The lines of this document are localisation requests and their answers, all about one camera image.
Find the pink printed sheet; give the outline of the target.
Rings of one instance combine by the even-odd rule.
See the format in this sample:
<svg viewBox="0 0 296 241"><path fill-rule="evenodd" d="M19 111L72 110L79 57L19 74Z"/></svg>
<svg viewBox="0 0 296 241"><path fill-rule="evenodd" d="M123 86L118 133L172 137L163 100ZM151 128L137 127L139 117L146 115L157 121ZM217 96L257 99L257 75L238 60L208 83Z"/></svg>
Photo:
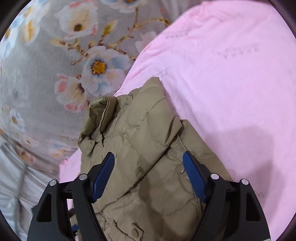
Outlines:
<svg viewBox="0 0 296 241"><path fill-rule="evenodd" d="M295 37L275 6L189 9L143 49L115 97L153 77L230 180L249 181L280 240L295 215Z"/></svg>

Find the silver grey satin fabric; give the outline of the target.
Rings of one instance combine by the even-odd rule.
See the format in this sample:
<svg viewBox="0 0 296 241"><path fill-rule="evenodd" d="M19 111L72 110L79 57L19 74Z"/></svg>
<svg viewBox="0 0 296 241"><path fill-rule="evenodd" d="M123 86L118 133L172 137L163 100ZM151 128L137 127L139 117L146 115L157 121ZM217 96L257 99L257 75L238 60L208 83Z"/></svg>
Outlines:
<svg viewBox="0 0 296 241"><path fill-rule="evenodd" d="M32 208L59 167L1 139L1 212L21 240L27 240Z"/></svg>

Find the olive quilted puffer jacket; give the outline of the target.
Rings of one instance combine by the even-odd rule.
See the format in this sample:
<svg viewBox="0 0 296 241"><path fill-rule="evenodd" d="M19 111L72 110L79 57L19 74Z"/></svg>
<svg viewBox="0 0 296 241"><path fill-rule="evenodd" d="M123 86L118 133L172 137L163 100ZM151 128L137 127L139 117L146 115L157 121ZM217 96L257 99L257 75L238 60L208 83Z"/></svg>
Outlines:
<svg viewBox="0 0 296 241"><path fill-rule="evenodd" d="M108 240L192 237L204 208L183 170L186 151L230 180L191 124L175 114L156 77L127 95L93 100L78 145L83 173L108 152L115 156L103 196L93 205Z"/></svg>

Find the grey floral bedspread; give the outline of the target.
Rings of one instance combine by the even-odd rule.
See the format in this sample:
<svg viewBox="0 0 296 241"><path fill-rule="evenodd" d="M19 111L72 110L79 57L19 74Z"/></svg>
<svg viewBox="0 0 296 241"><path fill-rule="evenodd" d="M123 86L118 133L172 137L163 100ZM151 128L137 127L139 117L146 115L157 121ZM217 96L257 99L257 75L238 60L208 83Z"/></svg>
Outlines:
<svg viewBox="0 0 296 241"><path fill-rule="evenodd" d="M1 141L56 174L93 99L198 1L27 1L1 39Z"/></svg>

